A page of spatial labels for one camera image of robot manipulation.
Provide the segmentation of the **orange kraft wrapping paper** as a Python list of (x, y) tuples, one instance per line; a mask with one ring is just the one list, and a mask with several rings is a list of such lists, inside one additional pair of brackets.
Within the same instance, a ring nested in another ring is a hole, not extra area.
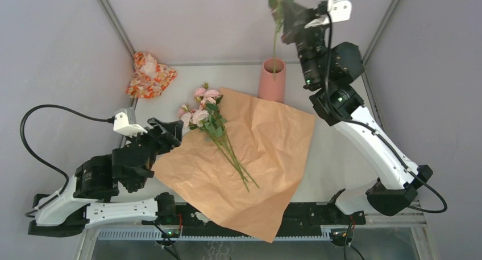
[(220, 93), (227, 135), (253, 181), (244, 185), (199, 130), (189, 131), (152, 169), (159, 181), (212, 222), (272, 242), (303, 178), (315, 116), (227, 88)]

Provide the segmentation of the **pink flower stem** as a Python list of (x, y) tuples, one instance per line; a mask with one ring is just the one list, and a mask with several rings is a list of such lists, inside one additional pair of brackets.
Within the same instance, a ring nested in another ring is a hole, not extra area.
[(184, 104), (180, 107), (179, 119), (183, 122), (183, 126), (184, 126), (185, 129), (191, 130), (189, 128), (189, 124), (191, 123), (191, 117), (192, 117), (194, 112), (196, 112), (198, 109), (206, 109), (206, 107), (208, 105), (215, 105), (217, 107), (217, 109), (219, 110), (220, 114), (221, 114), (221, 110), (219, 108), (220, 103), (221, 103), (221, 97), (219, 97), (219, 98), (210, 97), (210, 98), (203, 99), (200, 103), (199, 108), (197, 108), (197, 109), (191, 108), (188, 104)]
[(223, 95), (218, 90), (209, 88), (208, 83), (204, 83), (200, 88), (196, 89), (194, 100), (199, 104), (199, 107), (189, 111), (191, 116), (187, 127), (191, 130), (198, 129), (207, 135), (223, 157), (239, 174), (247, 191), (250, 190), (248, 183), (252, 183), (256, 188), (259, 188), (257, 181), (235, 154), (234, 147), (227, 134), (227, 119), (221, 115), (219, 107), (222, 99)]
[(200, 129), (214, 143), (217, 150), (223, 155), (227, 162), (239, 174), (239, 177), (247, 190), (249, 182), (255, 182), (252, 177), (245, 175), (245, 168), (235, 156), (234, 149), (228, 139), (225, 128), (225, 119), (221, 116), (215, 105), (208, 105), (206, 109), (198, 109), (191, 117), (189, 128)]
[(273, 20), (275, 21), (275, 32), (273, 37), (273, 53), (272, 53), (272, 62), (273, 62), (273, 80), (276, 80), (276, 73), (280, 71), (280, 68), (276, 66), (276, 48), (277, 48), (277, 37), (282, 29), (282, 23), (284, 21), (284, 10), (282, 6), (283, 1), (291, 1), (294, 0), (268, 0), (268, 7), (271, 11), (271, 15)]

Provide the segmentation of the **pink cylindrical vase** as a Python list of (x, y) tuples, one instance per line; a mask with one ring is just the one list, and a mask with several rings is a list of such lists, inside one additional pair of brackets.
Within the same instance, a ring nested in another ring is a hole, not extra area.
[(286, 65), (280, 59), (268, 59), (261, 65), (261, 74), (257, 97), (285, 102)]

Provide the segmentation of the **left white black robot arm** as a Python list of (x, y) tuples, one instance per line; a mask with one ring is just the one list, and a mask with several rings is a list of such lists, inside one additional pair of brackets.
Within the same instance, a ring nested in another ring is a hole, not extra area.
[(154, 176), (158, 155), (180, 146), (182, 121), (162, 122), (150, 118), (148, 127), (116, 116), (113, 130), (126, 137), (127, 144), (111, 154), (94, 156), (80, 165), (67, 185), (51, 195), (34, 197), (34, 219), (28, 234), (44, 237), (76, 236), (84, 229), (119, 222), (141, 221), (146, 225), (173, 223), (178, 215), (174, 196), (163, 192), (129, 202), (111, 202), (119, 188), (129, 193), (144, 188)]

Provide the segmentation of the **orange floral crumpled cloth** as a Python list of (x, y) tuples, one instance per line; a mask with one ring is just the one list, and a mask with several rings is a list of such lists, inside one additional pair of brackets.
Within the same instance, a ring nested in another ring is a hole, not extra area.
[(131, 98), (152, 99), (160, 96), (177, 77), (177, 71), (160, 64), (149, 52), (134, 54), (134, 74), (126, 93)]

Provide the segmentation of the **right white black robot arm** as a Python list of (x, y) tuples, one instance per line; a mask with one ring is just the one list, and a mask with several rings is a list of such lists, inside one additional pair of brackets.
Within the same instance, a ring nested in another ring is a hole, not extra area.
[(373, 184), (335, 194), (329, 218), (342, 224), (358, 211), (374, 209), (394, 216), (411, 208), (418, 189), (427, 187), (433, 171), (411, 161), (393, 144), (352, 87), (364, 65), (357, 45), (343, 42), (332, 46), (334, 6), (321, 2), (309, 9), (282, 0), (280, 7), (282, 41), (296, 46), (313, 109), (357, 147), (377, 175)]

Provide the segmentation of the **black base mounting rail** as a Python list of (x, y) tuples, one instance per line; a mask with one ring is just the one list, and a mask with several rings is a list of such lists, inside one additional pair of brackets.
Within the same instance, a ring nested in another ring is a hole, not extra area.
[[(217, 225), (212, 221), (203, 222), (197, 209), (190, 204), (177, 204), (174, 216), (161, 216), (155, 223), (169, 232), (168, 226), (180, 230), (182, 237), (247, 237), (239, 231)], [(323, 226), (348, 226), (351, 222), (365, 225), (365, 213), (351, 215), (336, 211), (333, 206), (322, 203), (290, 203), (286, 208), (277, 237), (315, 237), (322, 234)]]

